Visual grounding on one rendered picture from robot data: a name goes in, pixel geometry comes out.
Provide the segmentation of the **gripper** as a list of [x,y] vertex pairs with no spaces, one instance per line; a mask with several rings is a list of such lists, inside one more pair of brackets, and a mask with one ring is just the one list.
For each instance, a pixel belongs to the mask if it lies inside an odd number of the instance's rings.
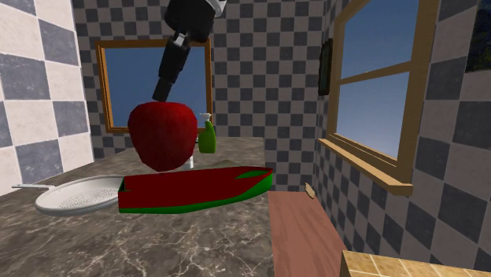
[[190,52],[190,40],[208,40],[216,12],[206,0],[170,0],[164,21],[174,31],[169,38],[158,71],[153,100],[166,102]]

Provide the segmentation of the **white strainer pan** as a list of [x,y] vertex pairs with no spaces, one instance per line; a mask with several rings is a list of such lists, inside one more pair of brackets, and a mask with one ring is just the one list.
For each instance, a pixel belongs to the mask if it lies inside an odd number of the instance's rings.
[[98,175],[59,186],[16,184],[13,188],[46,189],[35,200],[36,209],[48,216],[78,216],[96,212],[118,202],[123,175]]

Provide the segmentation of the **dark framed wall picture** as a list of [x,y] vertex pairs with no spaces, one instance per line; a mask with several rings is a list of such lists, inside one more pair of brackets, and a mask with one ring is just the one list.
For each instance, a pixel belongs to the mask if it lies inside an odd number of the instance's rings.
[[330,93],[330,70],[332,62],[333,39],[329,38],[321,47],[319,54],[318,95]]

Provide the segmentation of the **large wooden framed window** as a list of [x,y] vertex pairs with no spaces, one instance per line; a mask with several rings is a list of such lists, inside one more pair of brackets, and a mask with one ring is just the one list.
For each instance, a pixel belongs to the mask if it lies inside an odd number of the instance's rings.
[[334,22],[326,148],[410,196],[439,0],[351,0]]

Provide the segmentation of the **green spray bottle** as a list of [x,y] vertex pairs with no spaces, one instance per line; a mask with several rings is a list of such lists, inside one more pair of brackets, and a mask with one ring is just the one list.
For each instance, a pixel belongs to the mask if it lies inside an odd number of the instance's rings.
[[201,153],[216,152],[216,133],[211,122],[210,113],[201,113],[200,116],[204,120],[205,130],[198,136],[198,149]]

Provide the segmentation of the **red and green watermelon slice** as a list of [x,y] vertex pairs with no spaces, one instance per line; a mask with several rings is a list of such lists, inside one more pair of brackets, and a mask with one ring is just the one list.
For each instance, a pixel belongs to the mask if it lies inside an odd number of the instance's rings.
[[238,166],[124,177],[121,213],[179,214],[254,198],[270,190],[273,170]]

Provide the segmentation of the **red apple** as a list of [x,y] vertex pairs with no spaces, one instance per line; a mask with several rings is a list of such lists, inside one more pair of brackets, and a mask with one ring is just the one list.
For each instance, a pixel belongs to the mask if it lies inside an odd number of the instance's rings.
[[127,126],[141,162],[156,172],[174,170],[193,155],[198,122],[187,105],[178,102],[138,105],[131,111]]

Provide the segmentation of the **dark starry wall picture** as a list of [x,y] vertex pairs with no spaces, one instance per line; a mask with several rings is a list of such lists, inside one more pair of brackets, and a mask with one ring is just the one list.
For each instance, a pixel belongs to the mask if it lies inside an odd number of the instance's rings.
[[465,72],[491,70],[491,0],[479,0]]

